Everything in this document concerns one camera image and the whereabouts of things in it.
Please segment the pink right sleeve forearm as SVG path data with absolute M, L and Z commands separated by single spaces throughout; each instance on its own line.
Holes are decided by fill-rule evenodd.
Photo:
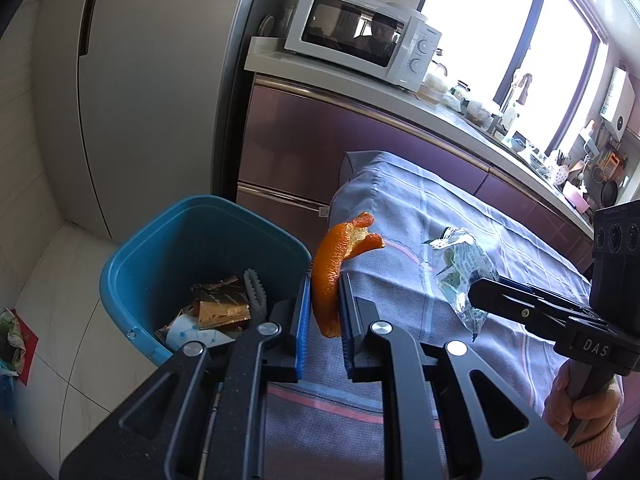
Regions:
M 600 434 L 573 446 L 588 474 L 598 472 L 615 455 L 623 443 L 614 415 Z

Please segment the person right hand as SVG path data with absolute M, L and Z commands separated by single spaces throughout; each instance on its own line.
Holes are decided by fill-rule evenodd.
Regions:
M 570 362 L 565 361 L 556 374 L 551 391 L 544 401 L 542 418 L 561 438 L 566 436 L 573 417 L 585 422 L 586 426 L 573 441 L 574 444 L 582 444 L 600 436 L 612 422 L 620 407 L 622 394 L 617 382 L 612 380 L 608 388 L 572 401 L 567 394 L 569 383 Z

